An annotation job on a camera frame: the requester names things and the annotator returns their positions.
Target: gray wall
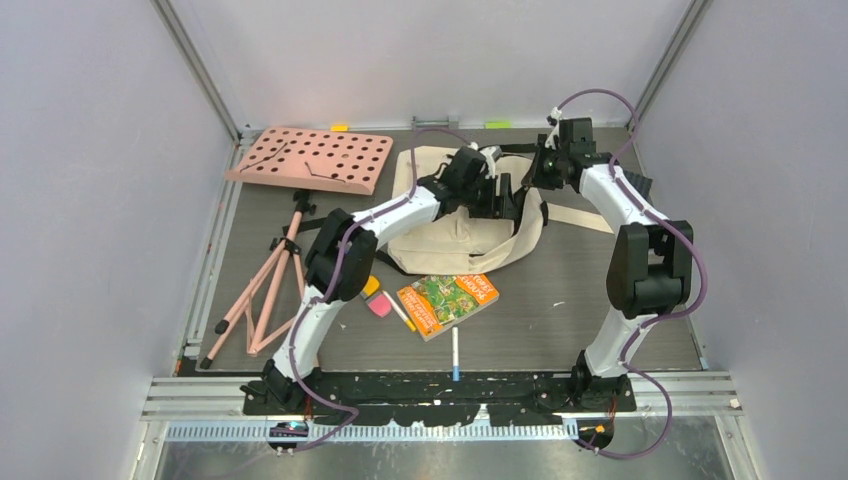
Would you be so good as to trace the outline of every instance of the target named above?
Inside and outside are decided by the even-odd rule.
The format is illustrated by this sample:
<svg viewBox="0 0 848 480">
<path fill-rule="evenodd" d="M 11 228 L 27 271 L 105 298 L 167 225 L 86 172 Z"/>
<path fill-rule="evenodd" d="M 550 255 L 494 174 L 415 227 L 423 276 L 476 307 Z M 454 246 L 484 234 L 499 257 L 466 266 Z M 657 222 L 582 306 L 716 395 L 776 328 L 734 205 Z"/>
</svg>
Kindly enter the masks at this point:
<svg viewBox="0 0 848 480">
<path fill-rule="evenodd" d="M 546 125 L 638 98 L 688 0 L 175 0 L 239 125 Z M 615 99 L 573 116 L 623 125 Z"/>
<path fill-rule="evenodd" d="M 695 226 L 697 327 L 772 478 L 845 478 L 848 4 L 714 2 L 638 140 Z"/>
<path fill-rule="evenodd" d="M 149 2 L 0 6 L 0 478 L 122 478 L 229 139 Z"/>
</svg>

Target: book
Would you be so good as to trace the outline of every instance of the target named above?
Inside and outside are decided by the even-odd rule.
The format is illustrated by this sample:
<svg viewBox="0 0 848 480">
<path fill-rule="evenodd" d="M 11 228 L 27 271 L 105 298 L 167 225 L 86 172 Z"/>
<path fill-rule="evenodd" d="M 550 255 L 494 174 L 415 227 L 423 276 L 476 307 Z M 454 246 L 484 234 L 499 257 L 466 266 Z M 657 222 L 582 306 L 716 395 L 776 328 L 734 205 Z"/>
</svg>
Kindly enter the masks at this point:
<svg viewBox="0 0 848 480">
<path fill-rule="evenodd" d="M 429 275 L 398 291 L 424 341 L 488 307 L 500 293 L 485 275 Z"/>
</svg>

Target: pink folding stand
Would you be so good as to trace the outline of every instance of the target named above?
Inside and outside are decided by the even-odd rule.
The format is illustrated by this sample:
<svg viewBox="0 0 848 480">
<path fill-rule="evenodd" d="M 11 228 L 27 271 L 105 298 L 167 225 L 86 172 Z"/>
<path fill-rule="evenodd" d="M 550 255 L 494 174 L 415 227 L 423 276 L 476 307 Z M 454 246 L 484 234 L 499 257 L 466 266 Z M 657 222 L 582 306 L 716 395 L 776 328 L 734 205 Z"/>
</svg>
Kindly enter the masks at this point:
<svg viewBox="0 0 848 480">
<path fill-rule="evenodd" d="M 280 290 L 280 284 L 283 281 L 283 273 L 286 270 L 289 257 L 293 257 L 292 261 L 294 262 L 295 276 L 297 277 L 297 288 L 300 291 L 300 298 L 303 300 L 303 290 L 305 288 L 303 264 L 300 259 L 300 247 L 294 243 L 294 239 L 297 237 L 297 231 L 300 228 L 303 215 L 305 213 L 315 213 L 315 205 L 309 203 L 308 190 L 296 191 L 294 200 L 297 202 L 297 206 L 295 207 L 294 216 L 292 216 L 291 225 L 289 225 L 285 237 L 274 248 L 271 256 L 268 257 L 268 260 L 265 261 L 259 272 L 250 279 L 247 288 L 241 293 L 236 303 L 230 308 L 230 311 L 224 315 L 224 319 L 215 326 L 215 333 L 220 336 L 212 347 L 212 350 L 206 355 L 206 358 L 201 361 L 200 368 L 208 369 L 212 365 L 212 361 L 215 359 L 218 351 L 221 350 L 224 342 L 227 341 L 227 338 L 241 317 L 245 317 L 245 321 L 247 322 L 247 354 L 251 356 L 258 354 L 260 350 L 267 347 L 291 327 L 294 317 L 290 318 L 267 337 L 265 336 L 265 330 L 268 328 L 268 320 L 271 318 L 271 311 L 274 308 L 274 302 L 277 299 L 277 293 Z M 253 297 L 272 269 L 274 270 L 274 275 L 271 277 L 271 285 L 268 287 L 265 303 L 262 305 L 262 312 L 259 314 L 259 321 L 254 325 L 253 315 L 251 314 Z"/>
</svg>

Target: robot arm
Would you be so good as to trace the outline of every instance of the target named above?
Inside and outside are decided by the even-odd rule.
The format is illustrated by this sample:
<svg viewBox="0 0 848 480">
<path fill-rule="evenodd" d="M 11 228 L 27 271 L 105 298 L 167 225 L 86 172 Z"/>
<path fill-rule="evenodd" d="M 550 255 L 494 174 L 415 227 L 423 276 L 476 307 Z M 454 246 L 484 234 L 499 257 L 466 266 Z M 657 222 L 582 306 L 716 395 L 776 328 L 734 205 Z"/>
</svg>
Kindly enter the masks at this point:
<svg viewBox="0 0 848 480">
<path fill-rule="evenodd" d="M 265 383 L 278 400 L 298 401 L 291 398 L 290 387 L 295 378 L 292 363 L 299 377 L 312 372 L 312 360 L 336 314 L 364 288 L 377 248 L 418 225 L 452 213 L 460 205 L 467 207 L 472 217 L 507 218 L 517 224 L 523 193 L 528 188 L 552 190 L 563 188 L 566 183 L 592 202 L 612 229 L 618 231 L 606 282 L 611 306 L 598 336 L 581 352 L 572 369 L 574 394 L 579 396 L 589 388 L 616 388 L 605 386 L 604 380 L 620 380 L 626 373 L 620 355 L 633 332 L 642 328 L 643 334 L 630 346 L 625 361 L 629 361 L 650 328 L 642 326 L 645 321 L 671 312 L 688 299 L 691 255 L 645 213 L 650 211 L 663 220 L 667 217 L 650 207 L 625 181 L 624 188 L 646 205 L 645 210 L 638 209 L 616 184 L 608 166 L 611 155 L 595 151 L 591 119 L 560 120 L 559 135 L 552 137 L 553 148 L 549 137 L 539 136 L 533 164 L 522 180 L 524 188 L 515 195 L 510 190 L 508 174 L 489 174 L 494 163 L 491 153 L 462 147 L 442 173 L 420 178 L 409 201 L 382 216 L 375 216 L 376 212 L 402 197 L 353 215 L 341 209 L 331 212 L 306 257 L 308 286 L 298 315 L 307 313 L 295 337 L 295 361 L 289 358 L 292 350 L 287 336 L 263 372 Z M 614 173 L 624 175 L 618 166 Z M 342 235 L 354 222 L 362 220 L 365 221 L 345 246 L 333 294 L 326 302 L 310 308 L 310 302 L 323 298 L 330 287 Z M 687 222 L 670 223 L 691 240 L 692 229 Z"/>
<path fill-rule="evenodd" d="M 581 352 L 572 369 L 572 378 L 579 383 L 575 387 L 579 395 L 593 379 L 627 373 L 623 363 L 629 363 L 652 328 L 650 324 L 644 326 L 645 323 L 671 312 L 689 298 L 691 254 L 646 212 L 668 221 L 690 241 L 692 227 L 686 221 L 669 221 L 650 206 L 627 181 L 620 166 L 616 165 L 611 172 L 611 155 L 596 151 L 591 119 L 553 117 L 551 120 L 553 131 L 537 139 L 533 165 L 522 183 L 550 190 L 570 185 L 592 202 L 617 232 L 606 281 L 611 306 L 597 337 Z M 630 196 L 644 205 L 644 210 Z M 622 361 L 625 345 L 636 329 L 642 332 L 626 350 Z"/>
</svg>

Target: black mounting base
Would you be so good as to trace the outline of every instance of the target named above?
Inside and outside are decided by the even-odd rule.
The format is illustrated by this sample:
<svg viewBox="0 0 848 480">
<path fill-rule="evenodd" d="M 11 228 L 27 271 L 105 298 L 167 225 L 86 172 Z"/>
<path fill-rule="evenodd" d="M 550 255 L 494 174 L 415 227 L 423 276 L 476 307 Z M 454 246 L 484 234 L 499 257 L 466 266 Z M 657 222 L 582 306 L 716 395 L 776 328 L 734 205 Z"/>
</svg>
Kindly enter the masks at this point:
<svg viewBox="0 0 848 480">
<path fill-rule="evenodd" d="M 570 374 L 565 372 L 464 372 L 459 382 L 450 373 L 425 372 L 322 372 L 305 379 L 309 388 L 336 403 L 356 406 L 357 425 L 399 425 L 424 422 L 426 426 L 468 424 L 482 405 L 493 426 L 552 425 L 562 423 L 556 413 L 597 413 L 606 416 L 615 395 L 619 412 L 636 410 L 627 377 L 616 380 L 613 391 L 597 387 L 585 390 L 579 399 L 572 393 Z M 308 402 L 303 390 L 285 379 L 276 368 L 263 372 L 263 379 L 248 383 L 245 415 L 304 414 L 311 403 L 316 423 L 338 425 L 347 413 L 317 402 Z"/>
</svg>

